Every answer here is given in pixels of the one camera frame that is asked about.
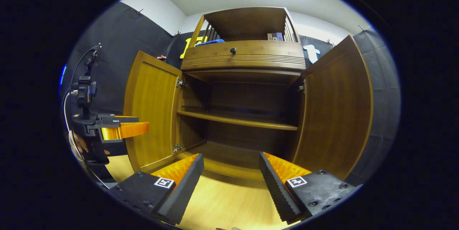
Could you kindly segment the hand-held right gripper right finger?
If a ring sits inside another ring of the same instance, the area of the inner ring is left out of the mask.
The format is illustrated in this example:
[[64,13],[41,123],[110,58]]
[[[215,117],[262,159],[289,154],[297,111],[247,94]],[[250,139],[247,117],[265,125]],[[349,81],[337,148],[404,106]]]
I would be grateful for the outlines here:
[[259,170],[282,221],[309,220],[344,202],[356,191],[326,170],[306,170],[267,152],[259,153]]

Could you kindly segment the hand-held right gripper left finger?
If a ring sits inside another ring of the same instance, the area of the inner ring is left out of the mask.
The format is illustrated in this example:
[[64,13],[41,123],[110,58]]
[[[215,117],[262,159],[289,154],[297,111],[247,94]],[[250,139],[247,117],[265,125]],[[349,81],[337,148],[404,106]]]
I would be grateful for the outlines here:
[[203,155],[198,153],[154,173],[136,172],[108,192],[140,214],[179,225],[203,170]]

